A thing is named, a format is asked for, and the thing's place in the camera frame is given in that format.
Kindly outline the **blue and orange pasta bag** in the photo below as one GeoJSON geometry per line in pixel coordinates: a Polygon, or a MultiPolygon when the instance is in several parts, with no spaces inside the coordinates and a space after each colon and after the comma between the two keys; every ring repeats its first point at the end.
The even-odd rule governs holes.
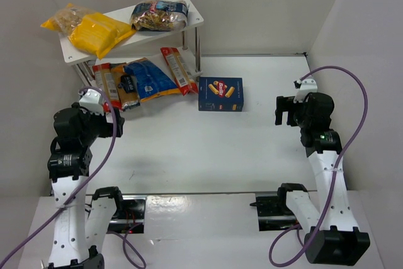
{"type": "Polygon", "coordinates": [[[145,57],[125,64],[123,70],[135,78],[142,103],[160,96],[181,93],[177,84],[145,57]]]}

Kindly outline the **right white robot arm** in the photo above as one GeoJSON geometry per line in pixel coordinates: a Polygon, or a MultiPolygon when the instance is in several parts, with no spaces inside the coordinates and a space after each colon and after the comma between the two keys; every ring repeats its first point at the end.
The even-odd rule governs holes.
{"type": "Polygon", "coordinates": [[[300,128],[300,140],[315,176],[319,206],[307,189],[284,183],[278,189],[283,206],[296,217],[304,232],[303,253],[311,264],[354,266],[370,247],[368,233],[360,231],[348,199],[343,171],[343,146],[331,129],[333,99],[323,93],[308,93],[302,100],[279,96],[275,124],[300,128]]]}

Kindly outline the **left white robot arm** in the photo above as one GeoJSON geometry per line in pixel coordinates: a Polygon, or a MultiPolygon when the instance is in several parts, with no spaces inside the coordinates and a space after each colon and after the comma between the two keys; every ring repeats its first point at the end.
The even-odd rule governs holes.
{"type": "Polygon", "coordinates": [[[113,110],[115,122],[106,116],[73,105],[54,115],[56,136],[47,167],[55,206],[54,238],[49,268],[104,268],[101,253],[111,218],[123,201],[116,186],[100,188],[86,210],[86,180],[92,159],[90,147],[97,138],[118,138],[124,119],[113,110]]]}

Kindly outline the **yellow pasta bag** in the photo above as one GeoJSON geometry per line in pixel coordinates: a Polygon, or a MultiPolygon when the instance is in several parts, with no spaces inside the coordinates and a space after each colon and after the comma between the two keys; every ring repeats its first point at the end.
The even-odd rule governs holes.
{"type": "Polygon", "coordinates": [[[134,35],[131,25],[101,13],[86,14],[68,35],[75,48],[103,59],[111,49],[134,35]]]}

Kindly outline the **white two-tier shelf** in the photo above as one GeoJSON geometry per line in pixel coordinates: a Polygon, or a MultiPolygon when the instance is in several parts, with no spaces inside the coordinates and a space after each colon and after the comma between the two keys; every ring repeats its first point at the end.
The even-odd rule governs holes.
{"type": "Polygon", "coordinates": [[[65,63],[76,70],[85,85],[94,86],[96,83],[91,68],[93,64],[130,62],[147,57],[163,71],[169,72],[166,69],[160,48],[176,47],[181,52],[181,56],[190,68],[192,75],[194,77],[200,76],[202,74],[200,27],[204,24],[204,19],[191,0],[182,1],[188,5],[188,22],[181,31],[139,31],[118,44],[103,60],[98,60],[94,55],[79,51],[71,45],[67,37],[60,33],[60,46],[65,63]]]}

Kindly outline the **clear bag of fusilli pasta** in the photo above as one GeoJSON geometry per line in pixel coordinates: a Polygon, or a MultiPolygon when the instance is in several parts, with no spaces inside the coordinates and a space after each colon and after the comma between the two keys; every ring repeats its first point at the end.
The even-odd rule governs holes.
{"type": "Polygon", "coordinates": [[[93,9],[69,3],[40,26],[51,31],[70,35],[73,30],[82,23],[83,18],[87,14],[93,13],[95,13],[93,9]]]}

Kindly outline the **dark blue mixed pasta bag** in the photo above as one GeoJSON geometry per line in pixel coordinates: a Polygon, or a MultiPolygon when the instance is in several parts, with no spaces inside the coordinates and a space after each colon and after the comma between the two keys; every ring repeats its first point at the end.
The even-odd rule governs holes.
{"type": "Polygon", "coordinates": [[[143,1],[134,7],[130,25],[137,31],[180,31],[188,23],[188,12],[185,1],[143,1]]]}

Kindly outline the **brown spaghetti pack black label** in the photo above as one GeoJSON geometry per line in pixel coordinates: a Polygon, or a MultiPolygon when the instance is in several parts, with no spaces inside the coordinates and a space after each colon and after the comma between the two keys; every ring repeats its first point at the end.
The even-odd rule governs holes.
{"type": "Polygon", "coordinates": [[[132,75],[124,71],[125,64],[111,64],[111,73],[118,91],[121,111],[140,106],[140,98],[132,75]]]}

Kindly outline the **red spaghetti pack left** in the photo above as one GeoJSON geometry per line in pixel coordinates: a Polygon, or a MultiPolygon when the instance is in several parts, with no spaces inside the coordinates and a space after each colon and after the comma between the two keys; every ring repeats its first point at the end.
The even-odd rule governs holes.
{"type": "Polygon", "coordinates": [[[94,65],[92,70],[97,87],[105,92],[114,108],[121,110],[122,104],[111,73],[110,63],[94,65]]]}

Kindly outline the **red spaghetti pack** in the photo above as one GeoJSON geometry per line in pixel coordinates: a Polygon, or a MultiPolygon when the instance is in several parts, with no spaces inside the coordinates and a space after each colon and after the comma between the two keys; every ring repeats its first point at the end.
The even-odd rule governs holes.
{"type": "Polygon", "coordinates": [[[105,92],[114,108],[121,110],[122,104],[111,73],[110,63],[94,65],[92,70],[97,87],[105,92]]]}
{"type": "Polygon", "coordinates": [[[198,86],[177,48],[162,47],[160,51],[171,72],[174,82],[183,96],[189,93],[198,93],[198,86]]]}

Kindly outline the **blue Barilla rigatoni box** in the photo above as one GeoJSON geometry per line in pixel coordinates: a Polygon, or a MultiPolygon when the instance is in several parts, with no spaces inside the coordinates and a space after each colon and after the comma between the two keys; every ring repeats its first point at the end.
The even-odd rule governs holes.
{"type": "Polygon", "coordinates": [[[198,110],[203,112],[241,112],[244,106],[240,77],[201,77],[198,110]]]}

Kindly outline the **red spaghetti pack right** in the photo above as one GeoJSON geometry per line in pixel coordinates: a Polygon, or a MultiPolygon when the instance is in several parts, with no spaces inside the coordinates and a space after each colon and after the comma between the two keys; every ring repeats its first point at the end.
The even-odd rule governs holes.
{"type": "Polygon", "coordinates": [[[160,51],[171,72],[174,82],[183,96],[189,93],[198,93],[198,86],[177,48],[162,47],[160,51]]]}

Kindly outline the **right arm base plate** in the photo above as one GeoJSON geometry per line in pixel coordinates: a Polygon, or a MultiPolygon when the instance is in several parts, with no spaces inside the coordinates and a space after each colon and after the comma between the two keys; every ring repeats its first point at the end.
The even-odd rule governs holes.
{"type": "Polygon", "coordinates": [[[297,223],[292,212],[281,207],[277,194],[256,194],[255,198],[249,205],[256,209],[259,231],[282,231],[297,223]]]}

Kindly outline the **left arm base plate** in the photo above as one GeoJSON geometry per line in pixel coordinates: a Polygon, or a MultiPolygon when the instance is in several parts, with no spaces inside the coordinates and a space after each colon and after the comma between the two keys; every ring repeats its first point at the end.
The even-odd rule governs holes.
{"type": "Polygon", "coordinates": [[[130,234],[144,233],[146,197],[139,195],[124,195],[121,206],[113,215],[108,231],[125,234],[130,228],[130,234]]]}

